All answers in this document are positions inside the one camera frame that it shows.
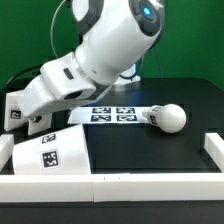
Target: green wall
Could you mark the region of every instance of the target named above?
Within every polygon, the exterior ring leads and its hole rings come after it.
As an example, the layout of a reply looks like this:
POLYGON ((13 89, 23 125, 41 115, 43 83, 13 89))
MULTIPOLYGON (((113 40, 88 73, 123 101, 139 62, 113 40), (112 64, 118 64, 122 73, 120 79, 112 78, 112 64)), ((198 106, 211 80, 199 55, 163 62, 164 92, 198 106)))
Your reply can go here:
MULTIPOLYGON (((157 45, 162 76, 205 78, 224 89, 224 1, 165 1, 166 27, 157 45)), ((60 2, 0 0, 0 88, 18 71, 54 59, 49 30, 60 2)), ((56 22, 55 43, 60 56, 78 45, 66 7, 56 22)), ((160 77, 154 51, 147 54, 141 76, 160 77)))

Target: cable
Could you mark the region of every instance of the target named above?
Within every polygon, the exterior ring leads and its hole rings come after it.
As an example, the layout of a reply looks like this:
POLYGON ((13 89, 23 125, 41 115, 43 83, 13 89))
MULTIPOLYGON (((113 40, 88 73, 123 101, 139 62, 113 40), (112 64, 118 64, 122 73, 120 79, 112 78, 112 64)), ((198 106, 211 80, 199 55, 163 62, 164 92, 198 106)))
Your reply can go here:
POLYGON ((120 77, 122 79, 133 79, 135 76, 137 76, 139 74, 140 70, 142 69, 143 62, 144 62, 144 56, 140 59, 140 65, 138 66, 138 69, 132 76, 126 77, 126 76, 120 75, 120 77))
POLYGON ((163 78, 161 64, 160 64, 160 60, 159 60, 159 55, 158 55, 158 51, 157 51, 156 47, 154 47, 154 53, 155 53, 155 56, 156 56, 156 62, 157 62, 157 66, 158 66, 158 69, 159 69, 160 78, 163 78))
POLYGON ((51 39, 51 47, 52 47, 52 50, 54 52, 54 56, 56 58, 58 58, 58 55, 57 55, 57 52, 55 50, 55 46, 54 46, 54 25, 55 25, 55 21, 56 21, 56 18, 57 18, 57 15, 58 15, 58 12, 60 11, 61 7, 64 5, 64 3, 66 3, 66 0, 63 0, 61 2, 61 4, 58 6, 58 8, 56 9, 55 13, 54 13, 54 16, 52 18, 52 22, 51 22, 51 30, 50 30, 50 39, 51 39))
POLYGON ((5 85, 5 88, 8 88, 9 85, 15 80, 17 79, 19 76, 27 73, 27 72, 30 72, 30 71, 33 71, 33 70, 36 70, 36 69, 40 69, 42 65, 36 65, 36 66, 33 66, 33 67, 30 67, 30 68, 26 68, 24 70, 22 70, 21 72, 17 73, 16 75, 14 75, 5 85))

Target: black tabletop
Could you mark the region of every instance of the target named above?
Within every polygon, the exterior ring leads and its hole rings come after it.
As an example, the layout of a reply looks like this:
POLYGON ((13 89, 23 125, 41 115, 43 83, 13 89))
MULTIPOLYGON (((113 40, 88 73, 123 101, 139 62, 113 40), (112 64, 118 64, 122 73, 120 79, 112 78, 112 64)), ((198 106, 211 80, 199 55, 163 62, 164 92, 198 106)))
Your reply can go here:
MULTIPOLYGON (((16 82, 16 91, 26 82, 16 82)), ((1 92, 1 117, 4 114, 1 92)), ((224 136, 224 92, 203 79, 144 79, 126 89, 110 91, 94 106, 177 104, 187 115, 184 129, 167 134, 149 124, 84 125, 91 172, 180 173, 220 172, 203 149, 205 133, 224 136)), ((11 131, 15 143, 68 127, 67 112, 54 114, 52 128, 27 136, 11 131)), ((3 174, 12 173, 10 162, 3 174)), ((0 204, 5 223, 221 223, 222 201, 0 204)))

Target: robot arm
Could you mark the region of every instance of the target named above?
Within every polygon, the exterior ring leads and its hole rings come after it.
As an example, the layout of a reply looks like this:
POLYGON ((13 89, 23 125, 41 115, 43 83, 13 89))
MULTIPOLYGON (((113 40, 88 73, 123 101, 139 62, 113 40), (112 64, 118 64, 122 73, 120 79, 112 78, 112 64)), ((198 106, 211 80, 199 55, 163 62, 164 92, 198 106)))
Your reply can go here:
POLYGON ((69 1, 83 42, 75 52, 44 64, 19 97, 27 118, 101 99, 159 40, 163 0, 69 1))

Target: blue indicator light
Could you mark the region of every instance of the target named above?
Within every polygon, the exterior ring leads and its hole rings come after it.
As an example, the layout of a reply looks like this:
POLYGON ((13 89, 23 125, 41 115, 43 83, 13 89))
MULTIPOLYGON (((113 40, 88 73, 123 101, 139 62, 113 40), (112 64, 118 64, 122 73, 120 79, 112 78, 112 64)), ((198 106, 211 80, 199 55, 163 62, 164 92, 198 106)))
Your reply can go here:
POLYGON ((144 8, 143 11, 147 16, 151 15, 151 10, 149 8, 144 8))

